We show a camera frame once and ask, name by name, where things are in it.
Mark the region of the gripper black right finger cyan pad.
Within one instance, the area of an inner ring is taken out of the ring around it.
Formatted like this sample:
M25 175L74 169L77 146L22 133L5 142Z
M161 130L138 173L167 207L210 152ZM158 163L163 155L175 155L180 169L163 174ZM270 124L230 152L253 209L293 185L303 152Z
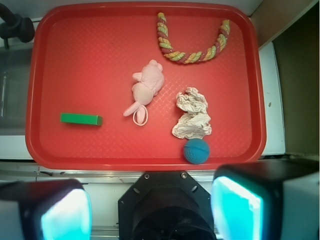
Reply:
M317 240L320 166L312 160L224 164L211 187L214 224L225 240Z

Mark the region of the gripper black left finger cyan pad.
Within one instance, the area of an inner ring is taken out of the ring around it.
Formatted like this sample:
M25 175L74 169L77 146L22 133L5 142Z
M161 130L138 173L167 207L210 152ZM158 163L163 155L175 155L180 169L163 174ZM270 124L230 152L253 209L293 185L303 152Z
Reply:
M2 240L89 240L92 206L76 179L0 184Z

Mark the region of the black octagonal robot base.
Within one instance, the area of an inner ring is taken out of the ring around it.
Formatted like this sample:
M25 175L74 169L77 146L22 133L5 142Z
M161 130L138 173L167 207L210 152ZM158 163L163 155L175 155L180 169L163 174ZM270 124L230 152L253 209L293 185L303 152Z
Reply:
M185 171L145 172L118 200L121 240L215 240L211 195Z

